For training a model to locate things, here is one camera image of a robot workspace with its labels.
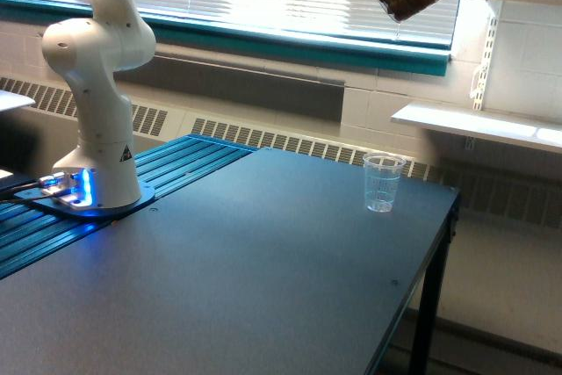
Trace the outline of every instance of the plastic cup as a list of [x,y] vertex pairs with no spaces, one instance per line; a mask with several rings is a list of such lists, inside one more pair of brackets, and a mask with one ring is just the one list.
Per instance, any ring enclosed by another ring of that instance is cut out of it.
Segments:
[[369,153],[364,155],[363,164],[365,206],[376,213],[390,212],[406,160],[392,154]]

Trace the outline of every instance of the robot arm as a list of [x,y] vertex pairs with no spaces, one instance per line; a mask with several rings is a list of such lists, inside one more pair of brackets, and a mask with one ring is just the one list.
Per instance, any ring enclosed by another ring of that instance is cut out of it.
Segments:
[[[133,0],[90,0],[93,18],[47,28],[43,54],[68,83],[76,101],[78,145],[54,172],[78,175],[75,192],[59,200],[79,210],[127,206],[141,197],[132,158],[131,103],[113,72],[134,69],[155,53],[155,36]],[[67,189],[60,185],[53,190]]]

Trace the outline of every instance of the blue metal rail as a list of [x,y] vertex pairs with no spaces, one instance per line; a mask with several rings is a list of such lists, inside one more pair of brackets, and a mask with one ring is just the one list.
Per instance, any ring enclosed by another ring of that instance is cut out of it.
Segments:
[[[255,148],[189,135],[135,157],[142,182],[156,199],[250,154]],[[84,222],[44,213],[26,205],[0,205],[0,279],[39,261],[111,221]]]

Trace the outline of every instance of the radiator vent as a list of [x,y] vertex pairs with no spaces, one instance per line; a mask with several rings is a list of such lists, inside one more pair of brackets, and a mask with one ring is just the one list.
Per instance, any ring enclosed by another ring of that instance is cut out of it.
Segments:
[[[0,90],[27,96],[35,100],[32,108],[42,112],[76,118],[76,104],[69,90],[29,83],[10,78],[0,78]],[[159,136],[168,116],[165,110],[133,105],[133,130],[151,136]]]
[[[367,148],[318,140],[294,133],[273,133],[263,128],[238,126],[197,118],[192,132],[257,148],[273,147],[297,154],[363,166]],[[508,177],[497,170],[461,166],[436,167],[407,157],[404,177],[458,187],[465,208],[513,220],[560,229],[562,186],[524,177]]]

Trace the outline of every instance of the black cable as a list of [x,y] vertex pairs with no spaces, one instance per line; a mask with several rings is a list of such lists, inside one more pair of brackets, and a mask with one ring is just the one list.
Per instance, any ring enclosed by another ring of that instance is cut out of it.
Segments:
[[39,185],[39,182],[31,182],[30,184],[20,184],[18,186],[12,186],[11,188],[0,191],[0,196],[3,197],[5,195],[12,195],[20,191],[25,191],[27,189],[37,188],[39,187]]
[[69,195],[70,193],[72,193],[71,189],[65,189],[64,191],[50,193],[48,195],[43,195],[42,197],[3,199],[0,200],[0,204],[22,204],[25,202],[38,201],[40,199],[63,197],[64,195]]

